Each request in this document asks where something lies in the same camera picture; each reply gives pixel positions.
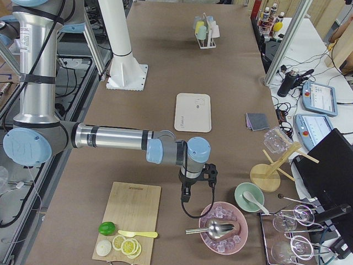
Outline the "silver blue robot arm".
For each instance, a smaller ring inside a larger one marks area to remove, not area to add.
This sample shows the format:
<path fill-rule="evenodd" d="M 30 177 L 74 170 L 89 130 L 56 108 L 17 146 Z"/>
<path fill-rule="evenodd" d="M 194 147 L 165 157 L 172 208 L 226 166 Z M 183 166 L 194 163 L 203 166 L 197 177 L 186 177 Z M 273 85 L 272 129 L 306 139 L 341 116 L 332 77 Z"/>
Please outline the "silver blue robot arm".
<path fill-rule="evenodd" d="M 144 150 L 148 162 L 180 167 L 181 201 L 187 203 L 191 186 L 207 181 L 216 186 L 217 170 L 208 163 L 210 144 L 202 137 L 178 141 L 168 131 L 148 131 L 85 125 L 55 115 L 57 32 L 84 9 L 82 1 L 14 1 L 20 23 L 20 112 L 6 133 L 3 148 L 23 166 L 36 166 L 66 149 L 113 147 Z"/>

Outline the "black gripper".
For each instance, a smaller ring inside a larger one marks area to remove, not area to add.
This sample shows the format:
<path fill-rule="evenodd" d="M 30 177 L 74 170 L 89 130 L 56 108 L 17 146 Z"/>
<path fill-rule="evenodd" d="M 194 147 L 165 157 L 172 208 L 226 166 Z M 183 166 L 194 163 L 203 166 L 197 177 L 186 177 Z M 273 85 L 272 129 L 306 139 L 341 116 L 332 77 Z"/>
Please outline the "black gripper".
<path fill-rule="evenodd" d="M 217 183 L 218 171 L 216 166 L 211 163 L 206 163 L 200 172 L 191 173 L 184 167 L 180 169 L 181 186 L 181 202 L 188 203 L 191 197 L 191 186 L 198 181 L 207 181 L 212 189 L 212 200 L 215 197 L 215 187 Z"/>

